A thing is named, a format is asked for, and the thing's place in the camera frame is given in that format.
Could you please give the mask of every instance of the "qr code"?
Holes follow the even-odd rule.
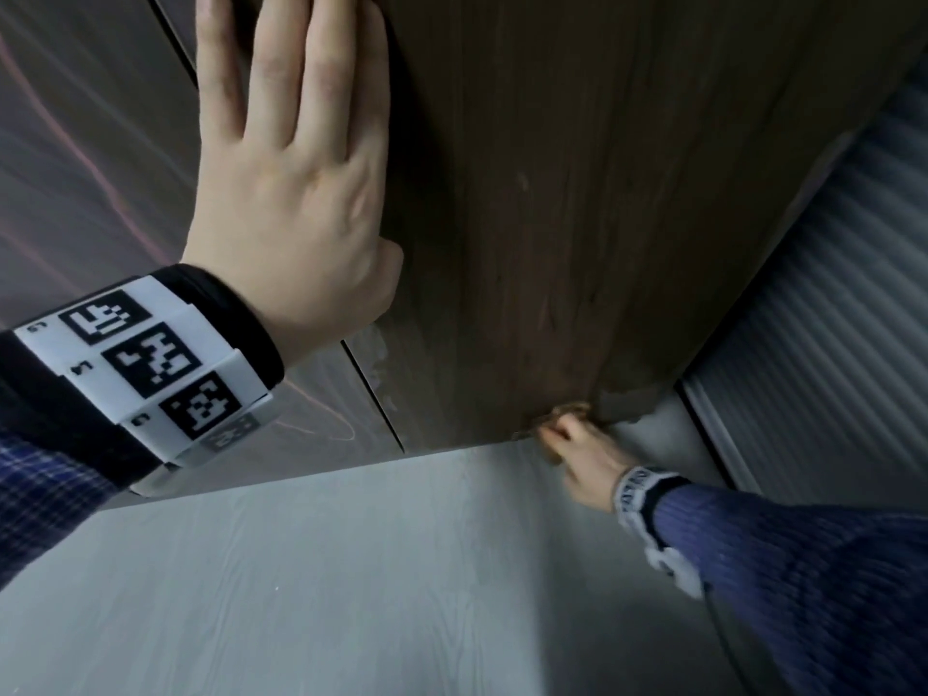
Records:
[[[74,334],[93,345],[145,322],[151,313],[122,290],[114,290],[58,314]]]
[[[126,339],[102,356],[144,398],[179,381],[201,363],[164,323]]]
[[[221,430],[212,432],[209,436],[203,438],[200,444],[211,452],[218,454],[233,444],[245,439],[251,432],[254,432],[260,427],[261,423],[258,422],[257,418],[251,413],[248,413],[238,420],[229,422]]]
[[[238,398],[215,371],[161,402],[159,407],[192,440],[241,409]]]

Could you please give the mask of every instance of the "floor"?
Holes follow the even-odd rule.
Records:
[[[718,482],[676,397],[620,432]],[[3,695],[745,693],[705,605],[530,440],[103,512],[0,624]]]

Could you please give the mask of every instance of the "plaid shirt cuff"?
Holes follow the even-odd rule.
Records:
[[[118,491],[94,469],[0,431],[0,588]]]

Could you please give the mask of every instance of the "sleeve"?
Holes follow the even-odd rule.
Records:
[[[0,588],[116,492],[96,470],[0,431]]]
[[[928,519],[690,484],[654,524],[798,693],[928,693]]]

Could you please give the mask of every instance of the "pink drawn line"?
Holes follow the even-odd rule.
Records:
[[[14,248],[17,248],[23,256],[29,259],[29,261],[32,261],[32,263],[38,266],[39,270],[43,271],[46,276],[50,277],[53,281],[62,286],[64,290],[69,290],[72,295],[81,294],[81,289],[79,289],[72,280],[70,280],[57,268],[53,267],[53,265],[46,261],[38,251],[36,251],[26,242],[22,241],[15,233],[8,231],[6,228],[0,227],[0,234],[3,234],[6,241],[12,244]]]
[[[325,403],[323,403],[322,401],[318,401],[316,398],[314,398],[313,396],[309,395],[306,391],[304,391],[302,388],[300,388],[299,386],[297,386],[297,385],[296,385],[293,381],[291,381],[289,378],[285,378],[285,379],[284,379],[284,385],[287,385],[287,386],[290,386],[291,388],[293,388],[297,393],[299,393],[302,397],[304,397],[304,398],[306,399],[306,401],[307,401],[311,406],[316,406],[316,407],[322,408],[322,409],[325,410],[327,413],[329,413],[333,418],[335,418],[336,420],[341,421],[342,423],[344,423],[345,426],[351,431],[351,437],[330,437],[329,439],[334,440],[335,442],[352,442],[352,441],[354,440],[354,438],[357,436],[357,434],[354,432],[354,427],[352,427],[352,424],[351,424],[350,422],[348,422],[348,420],[342,415],[342,413],[338,412],[337,410],[332,410],[332,408],[330,408],[329,406],[327,406],[327,405],[326,405]],[[288,424],[283,423],[283,422],[279,422],[279,423],[277,423],[277,424],[280,425],[280,426],[282,426],[282,427],[289,427],[289,428],[293,428],[294,430],[299,430],[300,432],[306,432],[307,434],[316,434],[316,432],[310,432],[310,431],[308,431],[308,430],[304,430],[304,429],[302,429],[302,428],[294,427],[293,425],[288,425]]]
[[[74,139],[65,131],[58,120],[55,119],[54,115],[48,110],[48,108],[43,104],[42,98],[39,97],[39,93],[35,92],[35,88],[32,87],[32,84],[29,82],[29,79],[26,78],[25,73],[22,72],[22,69],[19,67],[16,59],[10,53],[9,47],[4,41],[3,34],[0,34],[0,62],[6,67],[7,72],[10,77],[16,81],[16,84],[19,86],[19,90],[26,95],[29,100],[29,104],[32,105],[32,109],[37,115],[40,116],[42,121],[45,123],[45,126],[48,127],[52,134],[61,141],[65,148],[71,151],[76,159],[84,165],[87,169],[87,172],[93,177],[97,182],[97,185],[100,187],[100,190],[103,191],[103,194],[106,196],[107,200],[110,202],[110,207],[119,215],[119,218],[122,220],[122,223],[125,225],[125,228],[129,230],[139,244],[145,249],[145,252],[148,256],[151,256],[156,263],[160,265],[168,265],[171,260],[168,258],[167,254],[161,249],[160,246],[155,244],[147,234],[135,223],[132,219],[132,215],[129,212],[128,206],[125,204],[125,201],[122,199],[122,196],[119,194],[119,191],[110,184],[110,181],[107,180],[107,177],[99,170],[97,165],[90,160],[90,157],[81,150]]]

